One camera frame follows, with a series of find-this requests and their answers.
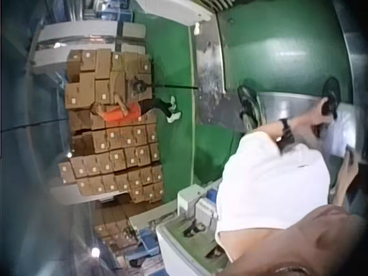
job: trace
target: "orange shirt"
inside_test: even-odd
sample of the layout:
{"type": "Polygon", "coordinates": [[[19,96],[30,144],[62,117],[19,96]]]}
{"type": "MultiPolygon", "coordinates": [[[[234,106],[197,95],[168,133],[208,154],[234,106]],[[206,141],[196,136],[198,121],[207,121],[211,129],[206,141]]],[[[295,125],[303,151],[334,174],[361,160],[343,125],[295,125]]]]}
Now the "orange shirt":
{"type": "Polygon", "coordinates": [[[129,112],[124,116],[120,107],[117,107],[111,111],[105,112],[103,119],[106,122],[128,122],[137,119],[141,116],[140,105],[137,102],[133,102],[129,105],[129,112]]]}

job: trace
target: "white t-shirt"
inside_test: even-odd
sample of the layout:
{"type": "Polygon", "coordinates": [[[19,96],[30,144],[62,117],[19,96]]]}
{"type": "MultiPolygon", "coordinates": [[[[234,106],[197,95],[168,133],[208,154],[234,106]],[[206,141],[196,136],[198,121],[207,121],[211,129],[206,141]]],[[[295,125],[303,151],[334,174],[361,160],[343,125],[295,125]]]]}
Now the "white t-shirt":
{"type": "Polygon", "coordinates": [[[286,229],[327,204],[329,173],[322,154],[297,144],[280,155],[264,132],[245,135],[225,165],[218,187],[218,233],[286,229]]]}

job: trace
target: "white shoe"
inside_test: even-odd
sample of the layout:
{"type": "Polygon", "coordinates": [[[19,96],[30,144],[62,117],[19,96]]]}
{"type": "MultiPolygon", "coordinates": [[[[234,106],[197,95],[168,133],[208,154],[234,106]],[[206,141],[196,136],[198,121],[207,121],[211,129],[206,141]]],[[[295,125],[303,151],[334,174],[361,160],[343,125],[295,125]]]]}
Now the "white shoe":
{"type": "Polygon", "coordinates": [[[178,112],[178,113],[172,114],[170,118],[166,117],[166,120],[170,124],[170,123],[180,119],[181,115],[182,115],[182,113],[178,112]]]}
{"type": "Polygon", "coordinates": [[[176,102],[175,97],[174,96],[171,96],[171,98],[170,98],[170,104],[171,104],[171,106],[168,108],[171,112],[174,112],[176,110],[176,108],[177,108],[177,105],[176,105],[175,102],[176,102]]]}

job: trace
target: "black pants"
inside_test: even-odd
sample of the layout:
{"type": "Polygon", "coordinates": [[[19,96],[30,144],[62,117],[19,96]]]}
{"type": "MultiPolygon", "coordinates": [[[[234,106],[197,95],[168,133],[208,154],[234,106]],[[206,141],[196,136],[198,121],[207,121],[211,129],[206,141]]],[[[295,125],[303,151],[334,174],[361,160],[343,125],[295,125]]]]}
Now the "black pants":
{"type": "Polygon", "coordinates": [[[143,101],[139,101],[138,104],[140,105],[141,114],[145,114],[153,108],[160,109],[167,118],[171,117],[171,112],[169,108],[171,107],[171,103],[164,102],[161,99],[152,98],[152,99],[144,99],[143,101]]]}

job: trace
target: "stack of cardboard boxes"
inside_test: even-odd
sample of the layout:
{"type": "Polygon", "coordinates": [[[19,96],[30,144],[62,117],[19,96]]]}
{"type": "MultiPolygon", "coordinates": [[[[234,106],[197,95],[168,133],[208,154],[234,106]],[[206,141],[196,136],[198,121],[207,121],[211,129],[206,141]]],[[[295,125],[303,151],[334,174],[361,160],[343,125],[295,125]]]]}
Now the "stack of cardboard boxes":
{"type": "Polygon", "coordinates": [[[105,123],[89,111],[95,101],[116,108],[114,93],[126,102],[151,98],[151,88],[137,93],[131,85],[134,79],[151,83],[148,56],[109,49],[71,51],[67,75],[65,107],[72,158],[59,164],[63,182],[77,183],[83,196],[121,191],[129,193],[135,203],[161,200],[163,175],[155,113],[121,124],[105,123]]]}
{"type": "Polygon", "coordinates": [[[93,216],[94,229],[113,252],[123,251],[137,244],[128,219],[159,205],[159,202],[128,203],[124,196],[119,196],[112,202],[96,203],[93,216]]]}

